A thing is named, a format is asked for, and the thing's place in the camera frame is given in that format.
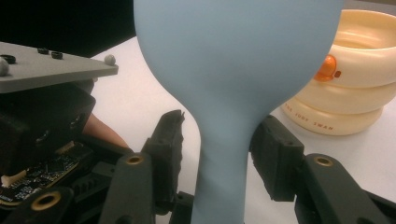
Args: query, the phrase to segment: inflatable ring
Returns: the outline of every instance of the inflatable ring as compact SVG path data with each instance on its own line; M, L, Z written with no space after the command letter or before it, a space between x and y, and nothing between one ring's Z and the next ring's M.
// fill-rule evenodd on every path
M377 110L396 95L396 82L372 88L343 88L311 80L295 97L329 113L361 114Z
M336 60L326 83L368 88L396 81L396 17L366 10L343 10L329 54Z
M291 120L303 128L329 135L359 133L375 123L382 114L382 108L355 115L326 113L316 110L294 97L283 104L281 108Z

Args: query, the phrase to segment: electronic circuit board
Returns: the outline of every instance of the electronic circuit board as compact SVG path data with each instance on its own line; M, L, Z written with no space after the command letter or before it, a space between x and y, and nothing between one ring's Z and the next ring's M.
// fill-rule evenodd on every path
M0 187L0 207L10 209L31 194L49 188L78 167L91 150L81 144L73 144L66 152L55 153L46 161L25 170L24 176L9 186Z

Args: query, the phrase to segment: white marker ball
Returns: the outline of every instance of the white marker ball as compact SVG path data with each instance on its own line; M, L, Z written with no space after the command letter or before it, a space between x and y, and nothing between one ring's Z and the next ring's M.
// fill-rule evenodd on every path
M116 64L116 58L114 57L114 55L109 54L105 57L105 64L113 66L114 64Z
M8 74L9 65L8 62L0 57L0 77L4 77Z

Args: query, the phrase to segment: person's arm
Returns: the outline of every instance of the person's arm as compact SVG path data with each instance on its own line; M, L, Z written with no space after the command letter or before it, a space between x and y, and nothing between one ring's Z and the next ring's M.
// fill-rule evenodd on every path
M88 118L82 133L105 140L120 147L128 147L126 142L114 132L114 130L105 125L94 114L91 114Z

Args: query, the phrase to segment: orange valve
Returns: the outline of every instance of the orange valve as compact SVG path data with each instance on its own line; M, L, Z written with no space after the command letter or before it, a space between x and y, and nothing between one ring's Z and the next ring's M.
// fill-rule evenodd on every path
M334 74L335 72L336 65L337 62L335 58L332 55L328 54L317 74L314 76L314 80L320 82L332 80L332 74Z

